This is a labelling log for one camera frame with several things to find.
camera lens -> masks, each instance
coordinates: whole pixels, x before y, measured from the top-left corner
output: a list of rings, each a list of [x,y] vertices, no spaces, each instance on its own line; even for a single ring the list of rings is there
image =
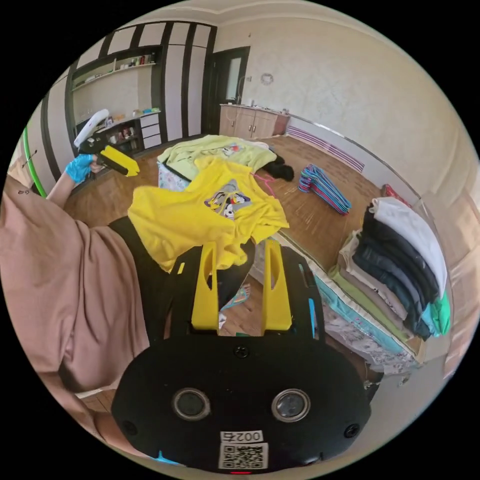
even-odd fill
[[[271,404],[273,416],[281,422],[298,422],[310,410],[310,399],[306,393],[295,388],[280,392]]]
[[[198,421],[210,413],[210,402],[200,390],[183,388],[173,397],[173,410],[184,420]]]

pink hanger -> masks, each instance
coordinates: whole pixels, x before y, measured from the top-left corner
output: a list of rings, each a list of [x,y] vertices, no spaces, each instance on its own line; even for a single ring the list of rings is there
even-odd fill
[[[271,184],[272,182],[275,181],[274,178],[272,178],[270,175],[266,175],[266,177],[262,177],[262,176],[259,176],[257,175],[256,173],[252,173],[251,175],[253,175],[256,179],[259,179],[259,180],[262,180],[262,182],[265,184],[265,186],[268,188],[268,191],[270,192],[270,195],[276,199],[277,197],[275,196],[274,194],[274,191],[272,190],[272,187],[269,185]]]

bookshelf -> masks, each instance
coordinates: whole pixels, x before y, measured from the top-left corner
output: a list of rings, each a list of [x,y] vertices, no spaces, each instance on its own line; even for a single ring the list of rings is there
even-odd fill
[[[96,82],[97,80],[103,79],[105,77],[120,74],[122,72],[127,72],[131,69],[151,67],[155,63],[156,62],[154,54],[138,55],[122,59],[114,58],[113,62],[110,62],[103,67],[99,67],[96,70],[87,72],[74,80],[71,91],[75,92],[76,90],[86,87],[92,82]]]

label sticker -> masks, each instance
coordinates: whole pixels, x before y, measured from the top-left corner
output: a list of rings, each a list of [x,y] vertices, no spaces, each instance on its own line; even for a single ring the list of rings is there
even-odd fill
[[[261,430],[221,431],[220,442],[223,444],[252,444],[264,441]]]
[[[221,443],[218,468],[222,470],[261,470],[269,466],[268,443]]]

qr code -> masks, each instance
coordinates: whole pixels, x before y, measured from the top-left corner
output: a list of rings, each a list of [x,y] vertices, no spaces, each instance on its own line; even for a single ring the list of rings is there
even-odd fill
[[[221,469],[266,469],[269,462],[268,443],[225,444],[220,446]]]

